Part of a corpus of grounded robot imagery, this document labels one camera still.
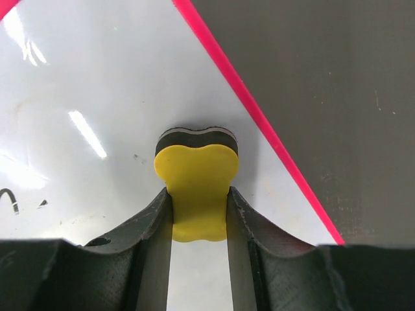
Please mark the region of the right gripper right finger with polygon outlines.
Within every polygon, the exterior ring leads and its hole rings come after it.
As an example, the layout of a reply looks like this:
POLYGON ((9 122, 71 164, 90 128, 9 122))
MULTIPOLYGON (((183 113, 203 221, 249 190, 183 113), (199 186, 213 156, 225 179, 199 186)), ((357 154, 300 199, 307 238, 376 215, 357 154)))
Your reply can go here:
POLYGON ((226 229, 235 310, 413 310, 414 249, 313 246, 255 211, 234 187, 226 229))

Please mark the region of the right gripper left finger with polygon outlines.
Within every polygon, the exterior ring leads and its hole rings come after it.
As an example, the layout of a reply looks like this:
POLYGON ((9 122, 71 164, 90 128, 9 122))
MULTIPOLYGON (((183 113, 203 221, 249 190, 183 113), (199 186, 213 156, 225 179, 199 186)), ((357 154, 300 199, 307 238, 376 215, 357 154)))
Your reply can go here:
POLYGON ((1 309, 165 310, 171 245, 166 190, 85 246, 62 239, 2 240, 1 309))

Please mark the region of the yellow whiteboard eraser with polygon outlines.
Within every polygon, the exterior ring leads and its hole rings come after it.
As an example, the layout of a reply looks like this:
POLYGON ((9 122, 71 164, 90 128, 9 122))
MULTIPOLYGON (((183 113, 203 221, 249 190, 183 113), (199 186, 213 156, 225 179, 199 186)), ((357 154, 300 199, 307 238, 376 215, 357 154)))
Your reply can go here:
POLYGON ((226 239, 227 196, 239 170, 231 131, 217 126, 165 131, 156 145, 154 170, 172 198, 173 240, 226 239))

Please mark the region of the pink framed whiteboard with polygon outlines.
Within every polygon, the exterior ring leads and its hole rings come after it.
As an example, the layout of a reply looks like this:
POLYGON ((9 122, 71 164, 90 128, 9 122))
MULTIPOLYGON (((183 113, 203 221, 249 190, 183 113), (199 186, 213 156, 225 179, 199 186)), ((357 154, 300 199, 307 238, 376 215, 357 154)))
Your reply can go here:
MULTIPOLYGON (((313 246, 342 243, 192 2, 1 2, 1 241, 85 246, 167 190, 162 133, 212 126, 236 137, 230 188, 255 211, 313 246)), ((165 310, 228 309, 227 237, 172 238, 165 310)))

